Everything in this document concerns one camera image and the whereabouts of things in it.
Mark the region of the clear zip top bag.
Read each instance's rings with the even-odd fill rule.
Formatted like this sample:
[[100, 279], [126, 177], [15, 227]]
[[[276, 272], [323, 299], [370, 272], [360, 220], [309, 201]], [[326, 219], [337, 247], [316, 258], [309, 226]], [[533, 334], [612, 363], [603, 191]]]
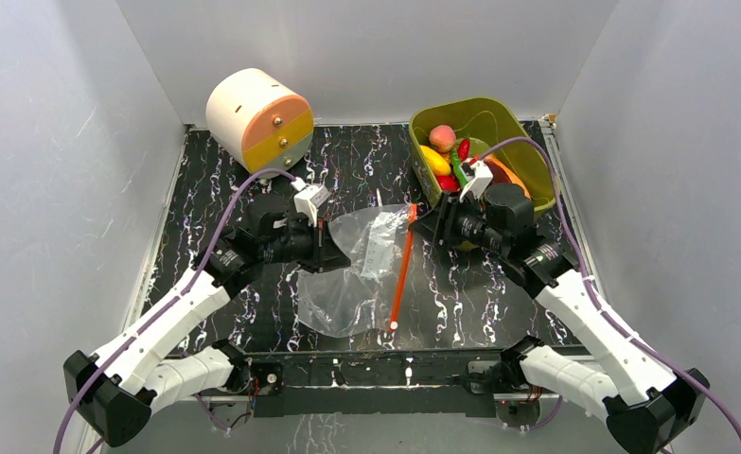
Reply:
[[351, 264], [299, 274], [299, 322], [332, 338], [396, 330], [414, 247], [409, 227], [416, 218], [417, 207], [401, 203], [363, 208], [330, 222], [333, 240]]

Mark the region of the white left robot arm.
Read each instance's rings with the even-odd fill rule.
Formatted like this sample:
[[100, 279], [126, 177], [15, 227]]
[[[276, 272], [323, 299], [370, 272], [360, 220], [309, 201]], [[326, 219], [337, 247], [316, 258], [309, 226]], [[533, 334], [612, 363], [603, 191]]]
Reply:
[[302, 192], [291, 201], [253, 203], [235, 227], [224, 227], [160, 302], [93, 354], [63, 364], [70, 407], [111, 447], [132, 440], [150, 418], [175, 402], [211, 389], [257, 392], [263, 381], [247, 353], [218, 340], [200, 353], [168, 354], [209, 315], [257, 280], [265, 266], [295, 263], [308, 272], [334, 271], [350, 259], [319, 214], [327, 194]]

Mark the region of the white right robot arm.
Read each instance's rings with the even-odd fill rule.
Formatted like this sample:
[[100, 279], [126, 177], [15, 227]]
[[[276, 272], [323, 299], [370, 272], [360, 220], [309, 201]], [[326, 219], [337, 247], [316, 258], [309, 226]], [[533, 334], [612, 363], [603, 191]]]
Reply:
[[592, 369], [526, 336], [495, 363], [469, 364], [472, 392], [531, 386], [556, 392], [603, 421], [628, 453], [659, 453], [694, 424], [706, 377], [690, 369], [689, 383], [639, 349], [637, 335], [608, 323], [575, 255], [538, 232], [533, 203], [518, 185], [493, 184], [480, 197], [444, 192], [410, 230], [434, 246], [469, 242], [494, 255], [505, 276], [570, 328], [598, 365]]

